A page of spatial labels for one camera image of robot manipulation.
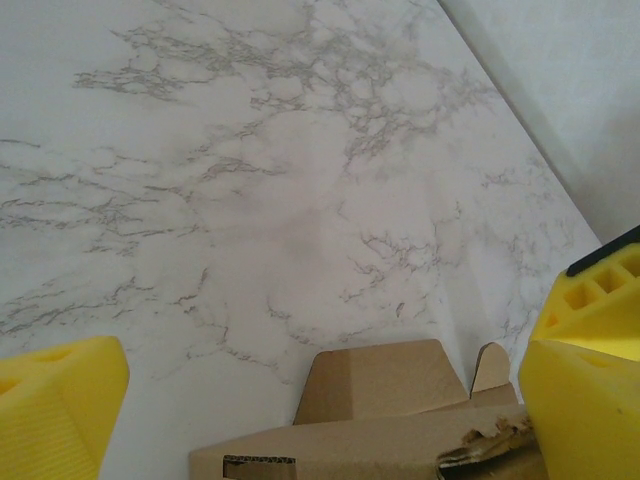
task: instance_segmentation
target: yellow plastic piece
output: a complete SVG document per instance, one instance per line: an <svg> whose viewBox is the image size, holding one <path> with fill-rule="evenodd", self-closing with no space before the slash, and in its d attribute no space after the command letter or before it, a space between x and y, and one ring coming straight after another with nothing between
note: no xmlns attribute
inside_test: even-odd
<svg viewBox="0 0 640 480"><path fill-rule="evenodd" d="M0 360L0 480L94 480L129 381L115 337Z"/></svg>
<svg viewBox="0 0 640 480"><path fill-rule="evenodd" d="M520 387L551 480L640 478L640 244L560 274Z"/></svg>

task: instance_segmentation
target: white wall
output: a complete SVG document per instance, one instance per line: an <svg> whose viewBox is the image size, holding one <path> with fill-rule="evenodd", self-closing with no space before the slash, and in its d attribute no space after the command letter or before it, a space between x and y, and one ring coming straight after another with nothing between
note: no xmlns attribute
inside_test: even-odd
<svg viewBox="0 0 640 480"><path fill-rule="evenodd" d="M600 239L640 224L640 1L440 1Z"/></svg>

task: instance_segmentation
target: gray marble veining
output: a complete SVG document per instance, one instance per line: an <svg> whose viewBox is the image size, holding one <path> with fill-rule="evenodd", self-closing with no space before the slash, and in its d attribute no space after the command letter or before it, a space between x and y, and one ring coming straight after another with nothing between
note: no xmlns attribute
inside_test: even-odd
<svg viewBox="0 0 640 480"><path fill-rule="evenodd" d="M103 478L289 422L322 349L517 363L593 233L434 0L10 2L3 356L117 335Z"/></svg>

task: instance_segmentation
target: white marble surface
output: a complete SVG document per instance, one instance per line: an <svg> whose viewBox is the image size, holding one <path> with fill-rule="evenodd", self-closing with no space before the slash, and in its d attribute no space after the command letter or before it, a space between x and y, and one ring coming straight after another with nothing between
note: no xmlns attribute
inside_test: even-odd
<svg viewBox="0 0 640 480"><path fill-rule="evenodd" d="M435 0L10 0L1 354L97 334L104 479L282 425L321 349L515 361L598 243Z"/></svg>

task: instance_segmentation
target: cardboard box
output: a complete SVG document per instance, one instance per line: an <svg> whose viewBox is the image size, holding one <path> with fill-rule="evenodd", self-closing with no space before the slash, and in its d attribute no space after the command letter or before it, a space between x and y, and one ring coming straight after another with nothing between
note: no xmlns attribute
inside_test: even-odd
<svg viewBox="0 0 640 480"><path fill-rule="evenodd" d="M547 479L497 344L471 395L437 340L323 352L294 426L191 452L191 480Z"/></svg>

